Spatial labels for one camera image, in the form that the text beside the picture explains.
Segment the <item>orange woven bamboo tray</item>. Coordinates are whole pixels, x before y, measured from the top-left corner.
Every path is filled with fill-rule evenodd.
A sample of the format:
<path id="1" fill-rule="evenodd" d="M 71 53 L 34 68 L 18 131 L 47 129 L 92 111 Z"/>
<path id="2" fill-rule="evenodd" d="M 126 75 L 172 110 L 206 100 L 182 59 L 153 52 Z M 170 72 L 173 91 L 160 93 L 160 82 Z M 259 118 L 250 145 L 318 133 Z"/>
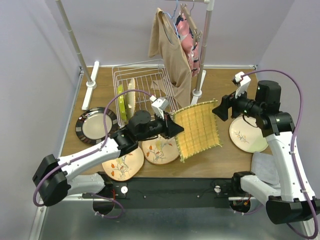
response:
<path id="1" fill-rule="evenodd" d="M 135 113 L 136 110 L 136 92 L 134 91 L 136 89 L 136 81 L 134 78 L 131 78 L 128 89 L 131 90 L 126 93 L 125 100 L 126 100 L 126 115 L 128 119 L 131 119 Z"/>

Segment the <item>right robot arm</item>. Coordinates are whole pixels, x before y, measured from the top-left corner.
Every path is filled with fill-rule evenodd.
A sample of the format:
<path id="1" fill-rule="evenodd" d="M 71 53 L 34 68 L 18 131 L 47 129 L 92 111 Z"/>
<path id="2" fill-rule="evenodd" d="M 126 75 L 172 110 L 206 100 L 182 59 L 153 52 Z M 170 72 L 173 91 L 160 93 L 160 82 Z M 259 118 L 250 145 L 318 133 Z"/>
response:
<path id="1" fill-rule="evenodd" d="M 230 191 L 241 196 L 251 194 L 265 208 L 273 224 L 289 224 L 310 220 L 320 213 L 320 200 L 305 174 L 298 145 L 294 137 L 297 124 L 291 115 L 280 111 L 281 86 L 271 80 L 258 82 L 255 99 L 247 97 L 249 80 L 234 80 L 237 90 L 224 95 L 212 112 L 221 120 L 245 115 L 255 119 L 271 149 L 279 176 L 280 188 L 275 189 L 260 180 L 251 171 L 236 172 L 230 183 Z"/>

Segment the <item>green yellow woven mat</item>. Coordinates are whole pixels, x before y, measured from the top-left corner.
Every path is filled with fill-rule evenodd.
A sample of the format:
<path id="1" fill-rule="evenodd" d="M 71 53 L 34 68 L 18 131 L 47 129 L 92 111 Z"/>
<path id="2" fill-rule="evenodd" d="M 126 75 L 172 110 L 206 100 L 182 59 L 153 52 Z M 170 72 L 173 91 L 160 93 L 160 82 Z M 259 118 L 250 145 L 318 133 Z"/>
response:
<path id="1" fill-rule="evenodd" d="M 173 113 L 173 121 L 184 128 L 183 132 L 174 137 L 181 162 L 211 148 L 222 146 L 216 115 L 212 113 L 217 106 L 218 101 L 212 99 Z"/>

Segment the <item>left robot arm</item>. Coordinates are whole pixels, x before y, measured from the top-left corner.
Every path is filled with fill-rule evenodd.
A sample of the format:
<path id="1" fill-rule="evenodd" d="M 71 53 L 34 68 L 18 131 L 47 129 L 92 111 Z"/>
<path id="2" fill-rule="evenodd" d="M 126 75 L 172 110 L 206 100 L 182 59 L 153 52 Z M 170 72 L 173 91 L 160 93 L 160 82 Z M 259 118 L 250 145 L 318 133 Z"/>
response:
<path id="1" fill-rule="evenodd" d="M 167 112 L 151 119 L 148 111 L 139 110 L 128 124 L 103 142 L 68 156 L 55 158 L 50 154 L 44 157 L 32 178 L 36 186 L 33 203 L 38 207 L 50 207 L 67 196 L 86 193 L 107 197 L 111 185 L 100 174 L 83 176 L 82 173 L 131 153 L 141 141 L 158 135 L 171 139 L 183 131 Z"/>

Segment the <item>green polka dot plate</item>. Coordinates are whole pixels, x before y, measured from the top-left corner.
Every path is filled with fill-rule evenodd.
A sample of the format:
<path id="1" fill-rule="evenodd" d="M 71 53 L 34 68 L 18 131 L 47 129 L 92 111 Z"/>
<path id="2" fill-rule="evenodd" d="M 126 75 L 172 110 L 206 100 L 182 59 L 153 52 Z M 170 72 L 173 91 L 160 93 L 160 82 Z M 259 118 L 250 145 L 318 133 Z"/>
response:
<path id="1" fill-rule="evenodd" d="M 120 113 L 120 118 L 122 121 L 126 122 L 127 119 L 127 113 L 126 113 L 126 104 L 125 104 L 125 94 L 124 94 L 124 87 L 122 84 L 120 84 L 117 87 L 117 94 L 118 97 L 118 109 Z"/>

